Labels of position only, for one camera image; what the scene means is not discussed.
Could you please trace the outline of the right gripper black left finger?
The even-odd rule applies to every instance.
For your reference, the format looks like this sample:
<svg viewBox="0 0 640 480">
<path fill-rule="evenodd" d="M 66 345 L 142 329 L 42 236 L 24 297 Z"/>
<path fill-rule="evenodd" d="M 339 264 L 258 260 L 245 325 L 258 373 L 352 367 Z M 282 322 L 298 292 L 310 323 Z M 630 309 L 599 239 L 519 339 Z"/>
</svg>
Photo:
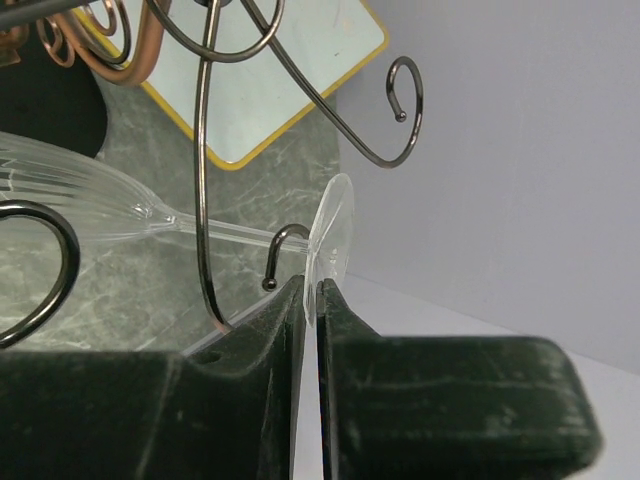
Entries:
<svg viewBox="0 0 640 480">
<path fill-rule="evenodd" d="M 200 351 L 1 356 L 5 479 L 288 479 L 303 280 Z"/>
</svg>

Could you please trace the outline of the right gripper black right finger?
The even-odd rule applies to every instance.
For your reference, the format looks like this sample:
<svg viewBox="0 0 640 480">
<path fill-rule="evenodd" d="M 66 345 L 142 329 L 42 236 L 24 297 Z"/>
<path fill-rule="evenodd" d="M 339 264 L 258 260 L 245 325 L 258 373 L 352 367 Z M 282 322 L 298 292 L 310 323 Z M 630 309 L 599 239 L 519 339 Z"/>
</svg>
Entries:
<svg viewBox="0 0 640 480">
<path fill-rule="evenodd" d="M 316 290 L 328 479 L 563 479 L 603 437 L 568 355 L 535 336 L 384 336 Z"/>
</svg>

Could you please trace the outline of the clear plastic wine glass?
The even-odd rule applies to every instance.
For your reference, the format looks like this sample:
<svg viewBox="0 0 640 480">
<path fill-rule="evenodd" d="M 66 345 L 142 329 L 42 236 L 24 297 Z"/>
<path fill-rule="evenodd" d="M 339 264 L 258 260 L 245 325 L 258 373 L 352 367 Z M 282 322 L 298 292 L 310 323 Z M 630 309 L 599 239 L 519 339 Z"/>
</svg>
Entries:
<svg viewBox="0 0 640 480">
<path fill-rule="evenodd" d="M 282 251 L 305 256 L 303 307 L 316 319 L 316 288 L 325 280 L 342 284 L 353 239 L 354 189 L 344 173 L 329 180 L 311 227 L 288 224 L 275 233 L 205 219 L 205 169 L 197 171 L 194 215 L 168 206 L 129 175 L 98 160 L 30 138 L 1 135 L 1 197 L 44 204 L 66 218 L 79 240 L 124 242 L 181 232 L 196 238 L 199 282 L 205 304 L 220 329 L 228 328 L 215 295 L 210 263 L 212 239 L 265 247 L 262 287 L 277 289 Z"/>
</svg>

